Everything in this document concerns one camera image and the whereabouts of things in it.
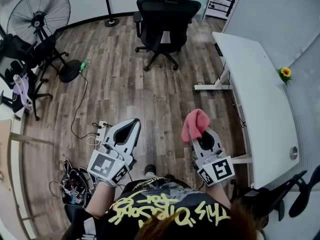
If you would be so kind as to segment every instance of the sunflower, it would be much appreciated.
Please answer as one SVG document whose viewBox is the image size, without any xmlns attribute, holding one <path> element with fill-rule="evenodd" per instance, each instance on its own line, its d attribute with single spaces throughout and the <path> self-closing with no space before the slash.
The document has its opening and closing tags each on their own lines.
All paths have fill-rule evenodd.
<svg viewBox="0 0 320 240">
<path fill-rule="evenodd" d="M 281 73 L 287 78 L 289 78 L 291 76 L 291 70 L 287 67 L 283 67 L 281 69 Z"/>
</svg>

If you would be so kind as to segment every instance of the red towel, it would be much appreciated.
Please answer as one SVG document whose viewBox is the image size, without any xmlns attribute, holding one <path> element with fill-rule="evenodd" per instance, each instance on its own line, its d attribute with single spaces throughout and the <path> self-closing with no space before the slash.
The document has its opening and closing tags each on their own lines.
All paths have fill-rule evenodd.
<svg viewBox="0 0 320 240">
<path fill-rule="evenodd" d="M 189 132 L 192 140 L 202 138 L 205 129 L 210 125 L 210 119 L 201 109 L 191 111 L 185 118 L 181 138 L 182 141 L 189 142 Z"/>
</svg>

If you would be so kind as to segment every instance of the black baseboard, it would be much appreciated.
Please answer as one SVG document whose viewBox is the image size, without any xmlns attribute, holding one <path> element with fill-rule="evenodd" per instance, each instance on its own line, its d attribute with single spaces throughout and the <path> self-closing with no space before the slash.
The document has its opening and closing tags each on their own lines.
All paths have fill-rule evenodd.
<svg viewBox="0 0 320 240">
<path fill-rule="evenodd" d="M 115 14 L 112 14 L 112 17 L 113 18 L 118 18 L 118 17 L 124 17 L 124 16 L 132 16 L 132 15 L 134 15 L 134 13 L 135 13 L 135 11 L 115 13 Z M 57 32 L 58 31 L 68 30 L 68 29 L 71 29 L 73 27 L 80 26 L 82 24 L 86 24 L 86 23 L 90 23 L 90 22 L 96 22 L 96 21 L 102 21 L 102 20 L 106 20 L 106 19 L 109 19 L 109 18 L 110 18 L 109 15 L 103 15 L 103 16 L 99 16 L 99 17 L 88 18 L 88 19 L 81 20 L 81 21 L 72 23 L 70 25 L 66 25 L 64 27 L 61 27 L 61 28 L 57 29 Z"/>
<path fill-rule="evenodd" d="M 227 21 L 225 18 L 219 18 L 219 17 L 215 17 L 215 16 L 211 16 L 211 15 L 206 15 L 206 17 L 208 18 L 212 18 L 212 19 L 217 19 L 217 20 L 222 20 L 222 21 Z"/>
</svg>

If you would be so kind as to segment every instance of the round black pole base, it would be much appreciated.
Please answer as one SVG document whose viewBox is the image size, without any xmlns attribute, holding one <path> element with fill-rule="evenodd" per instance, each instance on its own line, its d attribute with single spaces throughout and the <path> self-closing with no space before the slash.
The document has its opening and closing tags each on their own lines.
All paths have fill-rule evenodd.
<svg viewBox="0 0 320 240">
<path fill-rule="evenodd" d="M 67 62 L 68 66 L 63 66 L 59 71 L 59 79 L 62 83 L 69 83 L 74 80 L 80 71 L 81 62 L 77 59 Z"/>
<path fill-rule="evenodd" d="M 104 25 L 106 27 L 114 27 L 116 25 L 118 25 L 120 22 L 120 20 L 118 18 L 108 18 L 105 22 Z"/>
</svg>

